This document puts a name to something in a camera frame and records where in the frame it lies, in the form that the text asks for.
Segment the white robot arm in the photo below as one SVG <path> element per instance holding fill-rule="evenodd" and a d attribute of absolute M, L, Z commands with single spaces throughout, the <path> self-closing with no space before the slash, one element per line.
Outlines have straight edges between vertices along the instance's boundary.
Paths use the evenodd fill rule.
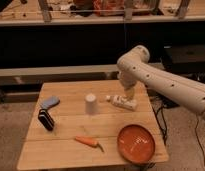
<path fill-rule="evenodd" d="M 205 84 L 154 68 L 148 64 L 149 59 L 150 53 L 142 45 L 132 48 L 118 59 L 118 78 L 126 98 L 133 99 L 134 86 L 141 81 L 205 120 Z"/>

